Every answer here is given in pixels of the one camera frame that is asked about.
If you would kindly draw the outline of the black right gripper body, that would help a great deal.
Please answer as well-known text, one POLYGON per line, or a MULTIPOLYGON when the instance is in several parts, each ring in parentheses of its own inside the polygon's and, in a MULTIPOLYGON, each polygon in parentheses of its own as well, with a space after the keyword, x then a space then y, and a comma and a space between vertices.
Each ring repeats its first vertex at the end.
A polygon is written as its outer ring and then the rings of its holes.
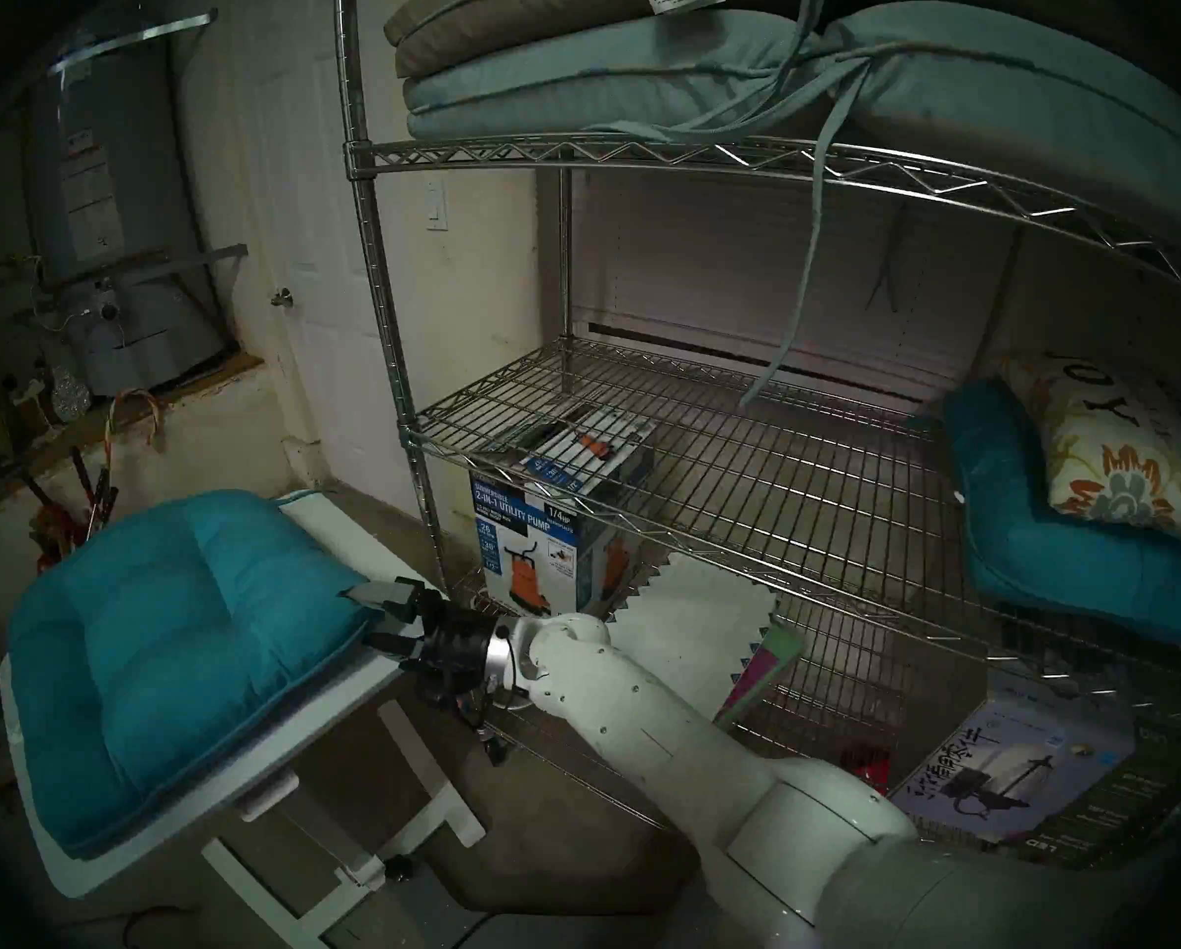
POLYGON ((399 668, 416 678, 416 691, 437 711, 462 711, 475 692, 497 689, 497 667, 489 652, 498 626, 491 615, 459 606, 423 582, 407 597, 412 620, 423 630, 399 668))

